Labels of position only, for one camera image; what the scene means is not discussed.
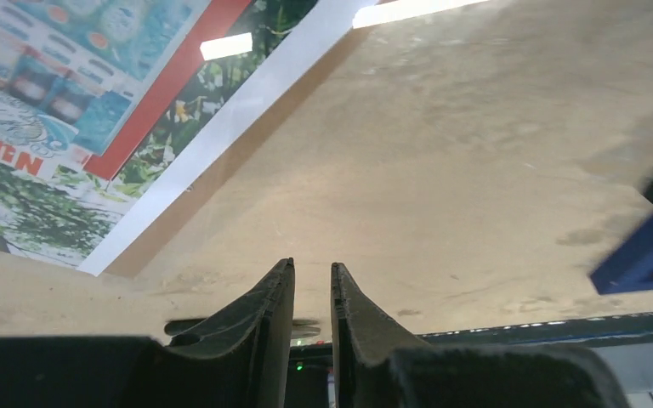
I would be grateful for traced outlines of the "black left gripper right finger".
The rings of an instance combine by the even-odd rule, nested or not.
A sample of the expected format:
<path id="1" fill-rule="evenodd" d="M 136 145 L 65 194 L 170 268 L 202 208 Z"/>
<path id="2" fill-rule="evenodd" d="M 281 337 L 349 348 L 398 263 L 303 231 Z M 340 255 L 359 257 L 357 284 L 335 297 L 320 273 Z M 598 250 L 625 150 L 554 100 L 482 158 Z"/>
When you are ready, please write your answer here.
<path id="1" fill-rule="evenodd" d="M 336 406 L 399 407 L 391 356 L 430 345 L 376 305 L 344 263 L 331 266 L 331 322 Z"/>

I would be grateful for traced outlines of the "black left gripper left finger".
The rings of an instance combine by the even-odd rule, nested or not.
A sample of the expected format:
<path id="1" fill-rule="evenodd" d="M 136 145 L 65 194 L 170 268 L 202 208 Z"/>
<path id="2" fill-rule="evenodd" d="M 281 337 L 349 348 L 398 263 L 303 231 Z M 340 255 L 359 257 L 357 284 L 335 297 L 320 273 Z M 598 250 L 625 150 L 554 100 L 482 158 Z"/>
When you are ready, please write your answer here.
<path id="1" fill-rule="evenodd" d="M 281 407 L 292 334 L 295 266 L 279 260 L 249 291 L 206 318 L 170 320 L 172 407 Z"/>

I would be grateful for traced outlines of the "colourful printed photo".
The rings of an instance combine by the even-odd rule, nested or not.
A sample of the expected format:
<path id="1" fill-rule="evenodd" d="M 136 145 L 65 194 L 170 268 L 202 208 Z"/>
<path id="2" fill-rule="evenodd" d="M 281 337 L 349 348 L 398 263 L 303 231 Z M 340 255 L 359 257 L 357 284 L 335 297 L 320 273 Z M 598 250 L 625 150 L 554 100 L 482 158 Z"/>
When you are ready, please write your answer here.
<path id="1" fill-rule="evenodd" d="M 98 275 L 363 1 L 0 1 L 0 252 Z"/>

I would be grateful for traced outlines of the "blue wooden picture frame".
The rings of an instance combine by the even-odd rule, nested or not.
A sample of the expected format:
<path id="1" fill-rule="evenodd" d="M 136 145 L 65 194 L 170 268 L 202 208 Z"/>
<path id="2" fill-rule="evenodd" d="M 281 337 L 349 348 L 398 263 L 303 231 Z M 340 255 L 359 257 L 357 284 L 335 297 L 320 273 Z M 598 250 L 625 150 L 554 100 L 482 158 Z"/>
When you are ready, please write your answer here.
<path id="1" fill-rule="evenodd" d="M 589 278 L 600 295 L 653 290 L 653 213 Z"/>

